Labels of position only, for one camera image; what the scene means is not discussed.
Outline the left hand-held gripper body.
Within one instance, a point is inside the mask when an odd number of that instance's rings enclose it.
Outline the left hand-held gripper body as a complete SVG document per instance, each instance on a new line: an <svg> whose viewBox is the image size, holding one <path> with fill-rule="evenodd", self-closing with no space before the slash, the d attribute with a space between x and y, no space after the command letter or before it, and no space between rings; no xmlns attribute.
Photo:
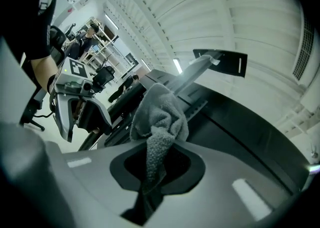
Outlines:
<svg viewBox="0 0 320 228"><path fill-rule="evenodd" d="M93 80L83 63L66 57L60 64L51 85L50 97L56 93L82 97L94 97Z"/></svg>

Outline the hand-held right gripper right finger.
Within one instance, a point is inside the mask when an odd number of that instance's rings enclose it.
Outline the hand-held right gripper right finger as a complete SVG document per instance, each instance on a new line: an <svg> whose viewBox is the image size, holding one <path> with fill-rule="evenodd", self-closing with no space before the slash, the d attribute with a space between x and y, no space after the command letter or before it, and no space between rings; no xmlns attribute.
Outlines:
<svg viewBox="0 0 320 228"><path fill-rule="evenodd" d="M204 175L189 192L165 196L148 225L275 225L309 176L305 158L264 173L225 152L189 142L179 146L202 159Z"/></svg>

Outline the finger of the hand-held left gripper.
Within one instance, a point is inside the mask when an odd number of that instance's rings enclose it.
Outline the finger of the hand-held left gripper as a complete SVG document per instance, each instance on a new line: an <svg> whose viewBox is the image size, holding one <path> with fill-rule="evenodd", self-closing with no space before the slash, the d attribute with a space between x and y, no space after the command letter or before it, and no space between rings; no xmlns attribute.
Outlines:
<svg viewBox="0 0 320 228"><path fill-rule="evenodd" d="M81 97L80 107L76 119L76 126L88 133L103 133L109 135L112 122L106 107L95 97Z"/></svg>
<svg viewBox="0 0 320 228"><path fill-rule="evenodd" d="M74 118L72 111L72 103L76 100L73 95L64 93L54 93L54 119L57 124L61 137L72 142Z"/></svg>

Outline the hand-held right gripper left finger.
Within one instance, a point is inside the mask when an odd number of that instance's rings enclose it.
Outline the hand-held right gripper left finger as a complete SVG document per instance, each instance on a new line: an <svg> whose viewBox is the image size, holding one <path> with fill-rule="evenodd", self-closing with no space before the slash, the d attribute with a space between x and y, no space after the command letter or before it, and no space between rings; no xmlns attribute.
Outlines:
<svg viewBox="0 0 320 228"><path fill-rule="evenodd" d="M142 207L141 182L125 161L144 151L130 142L91 151L62 153L45 142L44 209L54 217L119 217Z"/></svg>

